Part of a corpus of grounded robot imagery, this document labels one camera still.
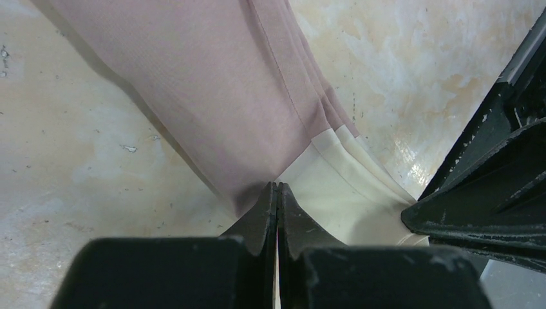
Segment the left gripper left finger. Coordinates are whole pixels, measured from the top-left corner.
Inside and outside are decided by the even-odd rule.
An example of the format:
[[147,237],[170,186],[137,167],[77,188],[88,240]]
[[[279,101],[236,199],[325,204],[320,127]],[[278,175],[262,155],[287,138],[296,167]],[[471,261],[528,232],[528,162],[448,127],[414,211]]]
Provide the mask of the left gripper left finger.
[[244,248],[237,264],[235,308],[274,308],[277,279],[278,186],[268,183],[254,206],[223,236],[239,236]]

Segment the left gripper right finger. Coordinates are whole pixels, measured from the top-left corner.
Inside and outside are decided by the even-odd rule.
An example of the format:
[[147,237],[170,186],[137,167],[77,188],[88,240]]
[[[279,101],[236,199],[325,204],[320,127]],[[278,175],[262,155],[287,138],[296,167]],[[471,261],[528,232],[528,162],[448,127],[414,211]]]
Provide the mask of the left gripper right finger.
[[277,228],[280,306],[313,308],[314,288],[320,277],[308,254],[324,248],[343,248],[345,244],[299,205],[287,183],[279,184]]

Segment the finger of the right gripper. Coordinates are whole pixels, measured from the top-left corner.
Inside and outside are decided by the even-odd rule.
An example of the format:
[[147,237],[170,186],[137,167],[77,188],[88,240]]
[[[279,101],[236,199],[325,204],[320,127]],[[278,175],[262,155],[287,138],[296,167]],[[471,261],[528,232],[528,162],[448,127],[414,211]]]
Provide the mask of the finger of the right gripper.
[[545,121],[518,129],[401,220],[432,242],[545,271]]

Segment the pink underwear cream waistband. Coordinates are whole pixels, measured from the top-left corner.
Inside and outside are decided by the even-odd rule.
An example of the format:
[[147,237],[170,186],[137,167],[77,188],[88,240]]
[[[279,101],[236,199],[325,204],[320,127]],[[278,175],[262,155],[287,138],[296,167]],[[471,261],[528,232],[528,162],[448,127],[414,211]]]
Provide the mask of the pink underwear cream waistband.
[[287,1],[53,1],[238,214],[268,182],[348,245],[428,245]]

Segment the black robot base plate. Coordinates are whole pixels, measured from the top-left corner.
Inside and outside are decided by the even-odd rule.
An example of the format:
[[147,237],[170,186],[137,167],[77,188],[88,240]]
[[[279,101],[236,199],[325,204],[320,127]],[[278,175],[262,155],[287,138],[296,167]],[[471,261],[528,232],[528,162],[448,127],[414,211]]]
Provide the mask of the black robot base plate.
[[544,117],[545,14],[542,13],[420,197],[445,188],[513,131]]

